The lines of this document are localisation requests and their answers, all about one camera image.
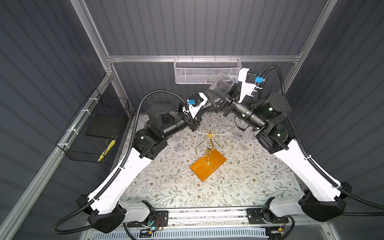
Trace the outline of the clear flute glass front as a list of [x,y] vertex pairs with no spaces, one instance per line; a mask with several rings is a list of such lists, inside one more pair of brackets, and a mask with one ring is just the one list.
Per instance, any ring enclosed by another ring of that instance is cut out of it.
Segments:
[[233,85],[232,75],[220,73],[209,87],[209,90],[226,94]]

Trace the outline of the clear flute glass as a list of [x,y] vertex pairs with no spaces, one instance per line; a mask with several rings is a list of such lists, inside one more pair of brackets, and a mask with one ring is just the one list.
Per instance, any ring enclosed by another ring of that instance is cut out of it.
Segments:
[[232,75],[220,73],[209,87],[209,90],[226,94],[233,85]]
[[181,151],[183,151],[184,150],[184,145],[183,144],[176,144],[175,146],[174,146],[174,150],[176,151],[176,152],[181,152]]
[[240,153],[246,153],[246,152],[248,151],[248,148],[247,148],[247,146],[245,146],[245,145],[243,145],[243,144],[239,144],[239,145],[237,146],[237,150],[238,150],[238,152],[240,152]]

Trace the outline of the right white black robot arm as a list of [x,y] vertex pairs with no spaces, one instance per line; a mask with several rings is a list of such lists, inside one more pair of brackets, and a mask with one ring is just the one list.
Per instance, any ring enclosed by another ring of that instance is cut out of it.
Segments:
[[352,187],[331,177],[305,152],[289,119],[292,107],[282,94],[269,94],[255,105],[242,103],[242,94],[238,91],[229,95],[206,90],[203,99],[215,112],[233,113],[248,126],[258,129],[259,144],[283,161],[306,186],[291,197],[270,197],[260,211],[266,223],[292,215],[306,215],[326,222],[347,214],[344,199]]

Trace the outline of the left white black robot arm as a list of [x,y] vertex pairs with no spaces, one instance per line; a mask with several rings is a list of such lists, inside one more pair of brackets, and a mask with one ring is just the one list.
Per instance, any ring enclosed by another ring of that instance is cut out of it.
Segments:
[[137,175],[167,147],[170,137],[185,128],[198,128],[205,103],[192,98],[187,101],[188,110],[180,105],[175,112],[172,102],[157,101],[148,108],[149,120],[143,129],[137,129],[139,119],[135,119],[133,136],[121,162],[95,191],[78,199],[79,207],[89,215],[87,229],[110,233],[125,223],[153,223],[156,211],[148,202],[121,204],[119,199]]

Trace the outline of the orange wooden rack base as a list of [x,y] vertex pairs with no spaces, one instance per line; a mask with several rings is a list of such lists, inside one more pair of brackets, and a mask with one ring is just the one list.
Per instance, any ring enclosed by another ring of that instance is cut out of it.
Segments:
[[190,166],[193,173],[204,182],[227,159],[217,150],[210,150],[205,157],[199,158]]

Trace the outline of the items in white basket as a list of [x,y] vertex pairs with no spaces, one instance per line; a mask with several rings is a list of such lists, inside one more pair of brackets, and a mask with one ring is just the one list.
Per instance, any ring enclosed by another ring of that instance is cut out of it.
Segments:
[[196,84],[211,84],[215,78],[210,77],[210,76],[199,76],[196,78],[195,82]]

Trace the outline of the floral table mat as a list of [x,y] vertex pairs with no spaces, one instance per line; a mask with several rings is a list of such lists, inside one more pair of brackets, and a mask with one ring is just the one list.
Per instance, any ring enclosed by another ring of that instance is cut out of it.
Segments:
[[[208,128],[216,125],[211,114],[204,115]],[[230,140],[232,150],[216,148],[227,159],[213,174],[202,182],[190,169],[200,157],[195,147],[204,136],[193,133],[194,139],[186,141],[176,133],[168,145],[135,178],[122,194],[126,203],[148,201],[156,208],[237,207],[263,205],[270,197],[289,197],[299,192],[300,186],[293,171],[280,159],[271,155],[257,141],[256,132],[247,128],[233,115],[222,117],[216,131],[227,132],[226,124],[237,127],[233,134],[218,136],[216,141],[224,144]],[[176,152],[174,146],[183,144],[184,150]],[[237,146],[247,146],[240,153]]]

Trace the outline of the yellow black striped tool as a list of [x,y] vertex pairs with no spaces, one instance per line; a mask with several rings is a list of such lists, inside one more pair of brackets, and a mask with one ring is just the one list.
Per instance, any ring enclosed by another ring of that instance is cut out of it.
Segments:
[[102,152],[102,154],[100,155],[99,159],[98,159],[98,163],[106,157],[106,155],[108,154],[108,152],[111,150],[111,148],[116,144],[116,140],[112,140],[108,146],[106,147],[106,149]]

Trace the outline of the black pad in basket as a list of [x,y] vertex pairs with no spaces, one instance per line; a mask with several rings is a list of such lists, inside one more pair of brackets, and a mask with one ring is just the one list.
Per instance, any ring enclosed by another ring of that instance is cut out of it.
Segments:
[[96,115],[86,131],[87,136],[112,139],[118,126],[120,118],[106,115]]

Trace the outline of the white mesh wall basket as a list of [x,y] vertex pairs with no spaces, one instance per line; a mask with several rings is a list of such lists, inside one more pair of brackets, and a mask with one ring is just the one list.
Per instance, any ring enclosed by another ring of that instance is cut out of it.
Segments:
[[179,85],[209,85],[196,84],[199,76],[210,76],[216,79],[220,74],[237,77],[242,68],[240,59],[174,59],[175,83]]

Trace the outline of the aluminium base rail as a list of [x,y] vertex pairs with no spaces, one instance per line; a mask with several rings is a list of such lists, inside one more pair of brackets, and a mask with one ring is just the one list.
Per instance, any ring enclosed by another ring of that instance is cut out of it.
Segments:
[[330,223],[294,216],[295,225],[278,220],[266,224],[252,220],[248,207],[167,209],[167,226],[144,236],[140,228],[125,232],[118,227],[109,234],[89,230],[82,240],[338,240]]

